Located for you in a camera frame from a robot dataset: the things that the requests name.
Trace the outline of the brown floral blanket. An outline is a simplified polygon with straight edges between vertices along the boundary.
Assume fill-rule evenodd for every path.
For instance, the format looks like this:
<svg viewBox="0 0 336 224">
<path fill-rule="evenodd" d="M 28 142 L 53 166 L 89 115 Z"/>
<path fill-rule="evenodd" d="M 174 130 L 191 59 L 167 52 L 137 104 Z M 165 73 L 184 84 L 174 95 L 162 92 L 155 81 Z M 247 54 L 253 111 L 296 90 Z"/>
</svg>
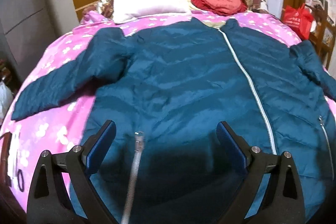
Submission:
<svg viewBox="0 0 336 224">
<path fill-rule="evenodd" d="M 114 0 L 100 0 L 92 3 L 83 10 L 83 16 L 86 16 L 90 11 L 96 11 L 106 18 L 112 19 L 114 12 L 113 2 Z"/>
</svg>

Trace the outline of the red shopping bag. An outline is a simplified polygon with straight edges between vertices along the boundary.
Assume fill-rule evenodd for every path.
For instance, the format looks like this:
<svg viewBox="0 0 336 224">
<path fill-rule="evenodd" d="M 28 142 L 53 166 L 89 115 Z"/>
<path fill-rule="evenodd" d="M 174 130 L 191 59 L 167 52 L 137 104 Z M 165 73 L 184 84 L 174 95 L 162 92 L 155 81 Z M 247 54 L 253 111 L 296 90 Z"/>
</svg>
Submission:
<svg viewBox="0 0 336 224">
<path fill-rule="evenodd" d="M 282 22 L 290 27 L 301 40 L 309 38 L 313 20 L 312 14 L 305 8 L 304 3 L 297 9 L 286 6 L 282 17 Z"/>
</svg>

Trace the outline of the grey refrigerator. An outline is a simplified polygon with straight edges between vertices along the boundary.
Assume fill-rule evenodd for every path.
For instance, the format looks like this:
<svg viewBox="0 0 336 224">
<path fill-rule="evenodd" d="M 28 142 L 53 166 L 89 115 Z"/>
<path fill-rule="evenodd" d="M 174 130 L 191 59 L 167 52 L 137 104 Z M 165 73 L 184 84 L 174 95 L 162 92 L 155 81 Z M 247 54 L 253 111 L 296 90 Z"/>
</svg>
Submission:
<svg viewBox="0 0 336 224">
<path fill-rule="evenodd" d="M 45 0 L 1 0 L 1 57 L 23 81 L 56 40 Z"/>
</svg>

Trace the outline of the white plastic bag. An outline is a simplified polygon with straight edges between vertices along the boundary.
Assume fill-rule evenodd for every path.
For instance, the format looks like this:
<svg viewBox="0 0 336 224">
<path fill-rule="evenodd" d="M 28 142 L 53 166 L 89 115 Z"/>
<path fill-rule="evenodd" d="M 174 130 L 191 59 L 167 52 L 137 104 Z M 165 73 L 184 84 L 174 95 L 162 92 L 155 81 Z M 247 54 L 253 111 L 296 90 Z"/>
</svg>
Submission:
<svg viewBox="0 0 336 224">
<path fill-rule="evenodd" d="M 9 110 L 13 101 L 13 94 L 11 90 L 5 85 L 3 81 L 0 82 L 0 125 L 3 124 L 3 120 Z"/>
</svg>

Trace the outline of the wooden chair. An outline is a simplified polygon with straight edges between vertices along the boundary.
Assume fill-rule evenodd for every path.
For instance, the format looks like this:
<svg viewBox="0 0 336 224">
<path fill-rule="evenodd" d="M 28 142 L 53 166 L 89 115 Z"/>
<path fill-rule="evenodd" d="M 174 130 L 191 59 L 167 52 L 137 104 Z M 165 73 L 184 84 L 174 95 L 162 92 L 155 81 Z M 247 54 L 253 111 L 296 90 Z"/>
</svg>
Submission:
<svg viewBox="0 0 336 224">
<path fill-rule="evenodd" d="M 335 24 L 328 15 L 329 4 L 325 1 L 323 7 L 320 4 L 305 4 L 305 7 L 311 11 L 313 23 L 316 23 L 315 28 L 310 32 L 309 41 L 313 44 L 324 67 L 329 69 L 335 46 Z"/>
</svg>

